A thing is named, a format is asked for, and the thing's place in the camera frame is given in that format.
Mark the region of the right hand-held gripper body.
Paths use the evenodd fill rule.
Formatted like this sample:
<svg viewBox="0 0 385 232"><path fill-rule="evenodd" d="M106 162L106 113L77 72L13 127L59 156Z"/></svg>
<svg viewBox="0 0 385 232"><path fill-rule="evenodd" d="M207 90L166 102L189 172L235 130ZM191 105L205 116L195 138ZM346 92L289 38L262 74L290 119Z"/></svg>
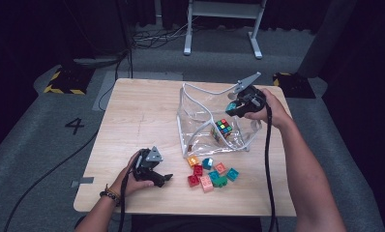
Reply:
<svg viewBox="0 0 385 232"><path fill-rule="evenodd" d="M244 109L247 112L257 112L264 108L266 105L265 95L255 88L252 83L256 81L261 76L260 72L246 77L237 82L237 85L234 87L233 96L236 99L241 99L243 104L236 104L235 109Z"/></svg>

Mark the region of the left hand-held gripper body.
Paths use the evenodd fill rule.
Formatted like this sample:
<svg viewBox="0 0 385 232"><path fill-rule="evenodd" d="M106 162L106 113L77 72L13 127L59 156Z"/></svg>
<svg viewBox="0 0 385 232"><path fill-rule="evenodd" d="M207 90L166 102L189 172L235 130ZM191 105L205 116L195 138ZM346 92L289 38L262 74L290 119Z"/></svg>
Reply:
<svg viewBox="0 0 385 232"><path fill-rule="evenodd" d="M154 168L163 160L157 147L152 149L141 149L139 156L133 166L133 175L139 180L149 180L153 182L161 182L163 176L154 171Z"/></svg>

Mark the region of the multicoloured puzzle cube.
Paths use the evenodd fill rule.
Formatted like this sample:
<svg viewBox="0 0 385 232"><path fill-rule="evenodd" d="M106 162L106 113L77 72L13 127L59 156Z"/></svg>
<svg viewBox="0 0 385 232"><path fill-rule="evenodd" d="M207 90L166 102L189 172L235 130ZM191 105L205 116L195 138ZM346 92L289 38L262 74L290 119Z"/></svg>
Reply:
<svg viewBox="0 0 385 232"><path fill-rule="evenodd" d="M221 119L212 127L211 133L217 141L220 141L222 137L228 138L230 136L232 127L225 119Z"/></svg>

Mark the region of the long pink toy block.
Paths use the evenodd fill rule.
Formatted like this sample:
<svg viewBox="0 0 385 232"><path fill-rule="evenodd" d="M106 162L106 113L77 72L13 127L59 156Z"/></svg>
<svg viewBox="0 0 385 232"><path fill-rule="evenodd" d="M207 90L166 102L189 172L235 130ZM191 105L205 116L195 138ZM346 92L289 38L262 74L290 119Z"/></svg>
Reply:
<svg viewBox="0 0 385 232"><path fill-rule="evenodd" d="M200 178L200 184L204 192L210 192L214 189L211 178L208 175L202 176Z"/></svg>

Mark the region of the clear plastic bag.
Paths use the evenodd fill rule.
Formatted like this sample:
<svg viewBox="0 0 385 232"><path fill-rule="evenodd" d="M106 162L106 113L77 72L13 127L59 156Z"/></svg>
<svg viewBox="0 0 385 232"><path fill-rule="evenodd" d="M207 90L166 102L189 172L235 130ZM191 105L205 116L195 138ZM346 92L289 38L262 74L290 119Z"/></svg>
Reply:
<svg viewBox="0 0 385 232"><path fill-rule="evenodd" d="M260 121L229 116L225 109L234 101L234 85L211 91L209 83L184 83L180 89L177 123L182 154L208 156L216 153L248 151L255 136L261 131ZM228 138L217 141L211 129L225 119L232 127Z"/></svg>

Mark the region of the green toy block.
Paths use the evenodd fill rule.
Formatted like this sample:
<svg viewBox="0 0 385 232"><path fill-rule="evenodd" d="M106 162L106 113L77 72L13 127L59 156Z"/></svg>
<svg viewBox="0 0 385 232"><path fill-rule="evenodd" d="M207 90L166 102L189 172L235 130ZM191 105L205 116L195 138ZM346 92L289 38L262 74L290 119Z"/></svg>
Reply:
<svg viewBox="0 0 385 232"><path fill-rule="evenodd" d="M222 188L227 185L228 179L225 176L217 178L212 181L215 188Z"/></svg>

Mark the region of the person's left hand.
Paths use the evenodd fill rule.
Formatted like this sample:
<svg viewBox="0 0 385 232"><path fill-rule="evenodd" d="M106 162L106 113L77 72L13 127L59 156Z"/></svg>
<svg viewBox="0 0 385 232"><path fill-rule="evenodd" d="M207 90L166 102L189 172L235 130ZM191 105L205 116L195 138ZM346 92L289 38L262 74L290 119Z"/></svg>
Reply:
<svg viewBox="0 0 385 232"><path fill-rule="evenodd" d="M114 193L118 193L121 199L138 190L146 189L154 185L152 181L137 181L131 173L132 163L137 156L138 153L132 155L127 166L122 169L115 181L109 186L109 189Z"/></svg>

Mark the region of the person's right hand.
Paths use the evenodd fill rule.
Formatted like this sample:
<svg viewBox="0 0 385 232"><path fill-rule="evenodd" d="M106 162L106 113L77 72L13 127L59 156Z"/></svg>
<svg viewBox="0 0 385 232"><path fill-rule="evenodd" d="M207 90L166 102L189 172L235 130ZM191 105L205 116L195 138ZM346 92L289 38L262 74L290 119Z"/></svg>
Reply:
<svg viewBox="0 0 385 232"><path fill-rule="evenodd" d="M281 102L273 95L269 90L262 89L261 92L266 96L266 101L271 108L272 112L272 125L281 130L287 126L293 124L292 118L287 114ZM251 120L268 121L267 110L262 109L258 112L248 112L245 114L245 118Z"/></svg>

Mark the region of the black yellow striped base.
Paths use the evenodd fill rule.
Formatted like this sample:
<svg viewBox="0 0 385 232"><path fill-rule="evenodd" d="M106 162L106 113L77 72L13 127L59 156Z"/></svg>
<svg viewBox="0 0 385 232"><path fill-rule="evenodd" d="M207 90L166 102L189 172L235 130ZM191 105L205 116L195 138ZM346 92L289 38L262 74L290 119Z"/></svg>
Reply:
<svg viewBox="0 0 385 232"><path fill-rule="evenodd" d="M287 98L315 98L309 81L298 73L276 72L273 75L273 84L280 87Z"/></svg>
<svg viewBox="0 0 385 232"><path fill-rule="evenodd" d="M94 69L71 71L59 68L44 88L45 93L86 95Z"/></svg>

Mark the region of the person's dark clothing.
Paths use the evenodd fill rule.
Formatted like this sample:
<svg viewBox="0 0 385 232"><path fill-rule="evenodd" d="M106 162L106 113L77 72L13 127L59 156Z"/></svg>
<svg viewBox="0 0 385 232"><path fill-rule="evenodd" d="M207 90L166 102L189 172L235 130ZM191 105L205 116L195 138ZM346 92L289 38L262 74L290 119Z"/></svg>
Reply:
<svg viewBox="0 0 385 232"><path fill-rule="evenodd" d="M131 232L262 232L258 217L132 216Z"/></svg>

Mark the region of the grey tape piece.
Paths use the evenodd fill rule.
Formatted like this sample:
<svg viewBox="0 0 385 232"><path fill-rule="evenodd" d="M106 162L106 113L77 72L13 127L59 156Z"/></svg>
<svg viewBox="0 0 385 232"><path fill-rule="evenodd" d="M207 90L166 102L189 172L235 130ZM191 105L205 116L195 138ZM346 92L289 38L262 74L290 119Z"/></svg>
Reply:
<svg viewBox="0 0 385 232"><path fill-rule="evenodd" d="M71 188L78 188L82 184L93 184L94 177L81 177L79 180L71 181Z"/></svg>

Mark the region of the grey curtain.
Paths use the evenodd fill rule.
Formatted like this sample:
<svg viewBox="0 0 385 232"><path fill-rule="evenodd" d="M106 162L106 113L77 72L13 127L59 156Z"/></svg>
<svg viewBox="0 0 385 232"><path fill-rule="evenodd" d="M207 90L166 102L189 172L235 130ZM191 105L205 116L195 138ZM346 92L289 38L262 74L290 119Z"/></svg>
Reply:
<svg viewBox="0 0 385 232"><path fill-rule="evenodd" d="M332 0L297 73L303 78L319 76L358 0Z"/></svg>

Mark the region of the dark stand base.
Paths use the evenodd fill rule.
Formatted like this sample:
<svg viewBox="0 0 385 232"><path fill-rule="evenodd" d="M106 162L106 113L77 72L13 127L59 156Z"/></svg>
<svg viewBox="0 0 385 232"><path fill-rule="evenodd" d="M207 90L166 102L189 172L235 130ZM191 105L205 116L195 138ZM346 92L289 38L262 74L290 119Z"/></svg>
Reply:
<svg viewBox="0 0 385 232"><path fill-rule="evenodd" d="M74 62L83 68L100 69L117 65L125 59L125 56L106 56L97 58L77 58Z"/></svg>

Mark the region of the white desk frame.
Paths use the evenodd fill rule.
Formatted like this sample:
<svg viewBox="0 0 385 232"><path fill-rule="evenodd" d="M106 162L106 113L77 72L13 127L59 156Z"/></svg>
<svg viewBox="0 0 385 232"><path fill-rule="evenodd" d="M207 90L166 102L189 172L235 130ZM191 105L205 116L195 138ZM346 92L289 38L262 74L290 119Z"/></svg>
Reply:
<svg viewBox="0 0 385 232"><path fill-rule="evenodd" d="M263 57L257 42L257 33L263 17L267 0L260 0L259 3L226 3L226 2L205 2L201 0L189 0L187 11L187 32L184 45L184 54L189 56L192 53L193 41L193 17L212 16L253 19L254 26L248 33L252 51L256 59Z"/></svg>

